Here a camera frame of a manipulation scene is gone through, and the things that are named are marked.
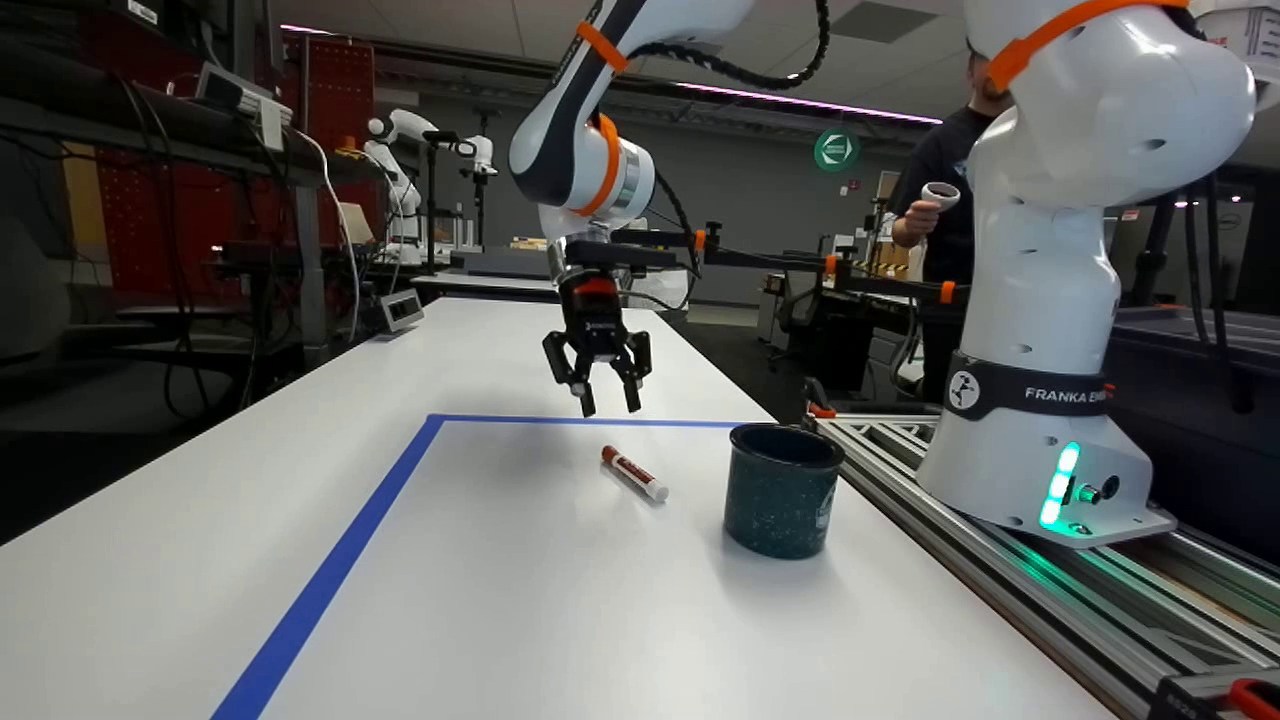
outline cup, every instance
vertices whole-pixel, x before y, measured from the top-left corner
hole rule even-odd
[[[741,426],[729,435],[724,534],[760,558],[814,558],[827,540],[845,454],[784,426]]]

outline ceiling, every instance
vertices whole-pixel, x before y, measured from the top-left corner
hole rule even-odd
[[[965,102],[965,6],[961,0],[827,0],[841,23],[852,7],[879,6],[882,18],[917,18],[896,40],[831,36],[825,67],[793,98],[863,105],[912,116],[945,116]],[[454,49],[555,66],[593,0],[282,0],[279,21],[333,30],[338,36]],[[814,49],[814,13],[805,0],[757,0],[724,46],[724,60],[757,74],[795,74]],[[640,75],[724,84],[702,67],[644,60]],[[1234,158],[1280,163],[1280,121],[1262,116]]]

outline blue tape border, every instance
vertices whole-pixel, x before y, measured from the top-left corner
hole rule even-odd
[[[343,536],[329,550],[310,582],[289,604],[279,623],[269,631],[264,648],[249,659],[239,681],[227,687],[214,720],[252,720],[264,715],[274,687],[282,683],[292,659],[310,642],[316,623],[325,620],[333,596],[343,590],[350,570],[360,566],[367,540],[389,519],[390,505],[401,502],[404,484],[411,480],[416,466],[431,454],[442,426],[599,426],[599,428],[736,428],[741,420],[581,420],[581,418],[426,418],[422,428],[409,440],[401,460],[350,516]]]

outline cable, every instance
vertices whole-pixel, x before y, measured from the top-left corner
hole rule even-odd
[[[151,150],[151,133],[161,135],[161,163],[151,163],[151,190],[154,190],[154,201],[161,201],[161,226],[164,226],[164,262],[166,262],[166,276],[170,276],[170,291],[175,291],[175,312],[180,312],[180,341],[175,341],[175,358],[196,358],[196,345],[191,345],[191,308],[189,308],[189,301],[191,301],[191,288],[189,288],[189,276],[183,276],[183,270],[180,270],[180,257],[175,257],[175,180],[170,180],[170,135],[166,135],[166,130],[164,130],[164,121],[161,121],[161,113],[149,105],[149,98],[142,94],[136,94],[133,88],[133,80],[125,80],[125,75],[117,75],[110,74],[110,80],[125,88],[125,102],[126,102],[126,110],[133,110],[133,116],[136,116],[136,125],[138,125],[138,135],[142,135],[142,150],[149,152],[154,152]],[[175,399],[170,399],[170,363],[175,359],[166,359],[164,363],[164,406],[166,406],[166,411],[175,418],[175,420],[183,420],[183,426],[196,426],[196,418],[183,418],[180,409],[175,409]],[[212,411],[212,399],[209,399],[209,383],[202,383],[202,372],[198,372],[198,363],[191,359],[191,379],[196,379],[196,393],[198,393],[198,406],[202,406],[202,411]]]
[[[644,46],[644,49],[637,49],[637,55],[667,55],[667,60],[681,60],[681,66],[713,67],[713,74],[733,75],[733,80],[741,80],[741,84],[757,84],[757,88],[781,94],[781,88],[798,88],[798,84],[809,84],[809,80],[814,75],[814,67],[825,66],[827,46],[831,46],[831,6],[827,6],[827,0],[814,0],[814,52],[812,52],[812,60],[809,60],[798,74],[793,74],[793,75],[763,75],[763,74],[729,66],[729,60],[721,60],[721,55],[713,55],[713,52],[696,52],[696,49],[681,49],[681,46]]]
[[[1211,345],[1223,363],[1229,399],[1234,411],[1253,411],[1253,383],[1244,372],[1233,367],[1233,336],[1229,336],[1229,288],[1223,288],[1223,248],[1219,248],[1219,203],[1215,203],[1215,180],[1205,180],[1207,190],[1207,298],[1211,298]]]
[[[1215,185],[1211,176],[1205,180],[1207,190],[1207,308],[1211,308],[1211,341],[1215,350],[1229,358],[1233,351],[1233,341],[1229,341],[1229,288],[1223,288],[1223,276],[1219,276],[1219,262],[1223,262],[1223,248],[1219,248],[1219,218],[1215,218]]]
[[[1194,317],[1194,336],[1207,345],[1205,333],[1205,288],[1201,288],[1201,233],[1194,233],[1194,191],[1183,201],[1183,239],[1186,239],[1186,284],[1193,284],[1193,317]]]
[[[350,238],[349,238],[349,228],[343,228],[343,203],[338,203],[338,197],[336,197],[336,190],[333,190],[333,172],[329,172],[329,152],[321,150],[321,139],[316,135],[309,135],[309,133],[297,133],[304,143],[310,143],[316,150],[316,158],[321,158],[321,176],[325,176],[325,191],[329,191],[329,201],[333,201],[333,212],[336,212],[336,233],[343,238],[343,248],[349,248],[349,262],[350,262],[350,328],[349,328],[349,341],[356,341],[360,336],[360,263],[356,263],[356,244],[350,244]]]
[[[681,308],[687,308],[692,288],[702,282],[702,263],[699,263],[699,257],[696,257],[696,238],[692,238],[687,212],[683,212],[683,203],[681,203],[681,197],[677,197],[670,180],[667,180],[665,172],[656,172],[656,185],[659,185],[659,190],[665,190],[665,197],[670,201],[677,219],[681,219],[681,233],[683,233],[683,248],[687,248],[687,288],[683,288]]]

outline marker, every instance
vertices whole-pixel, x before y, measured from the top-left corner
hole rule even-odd
[[[610,446],[599,447],[599,460],[602,460],[602,469],[610,469],[610,478],[618,478],[622,484],[644,492],[650,505],[667,502],[667,490],[656,484],[656,478],[646,478],[640,466],[622,460]]]

